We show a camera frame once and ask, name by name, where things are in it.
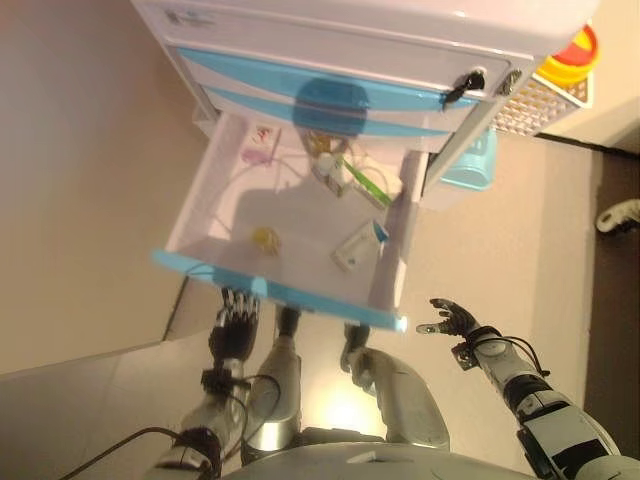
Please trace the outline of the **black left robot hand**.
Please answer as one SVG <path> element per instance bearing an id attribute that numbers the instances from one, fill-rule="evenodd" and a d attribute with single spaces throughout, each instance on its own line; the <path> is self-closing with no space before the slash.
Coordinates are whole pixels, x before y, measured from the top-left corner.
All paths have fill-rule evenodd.
<path id="1" fill-rule="evenodd" d="M 215 365 L 226 360 L 246 361 L 256 339 L 260 300 L 247 292 L 221 289 L 223 304 L 208 339 Z"/>

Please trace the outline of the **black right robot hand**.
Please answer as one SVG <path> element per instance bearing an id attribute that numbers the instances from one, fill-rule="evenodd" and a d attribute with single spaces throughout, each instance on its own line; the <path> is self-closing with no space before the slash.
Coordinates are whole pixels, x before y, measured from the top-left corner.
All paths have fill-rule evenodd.
<path id="1" fill-rule="evenodd" d="M 438 311 L 442 320 L 437 323 L 417 325 L 415 330 L 419 334 L 443 334 L 466 338 L 468 334 L 479 327 L 475 317 L 452 300 L 432 298 L 429 303 Z"/>

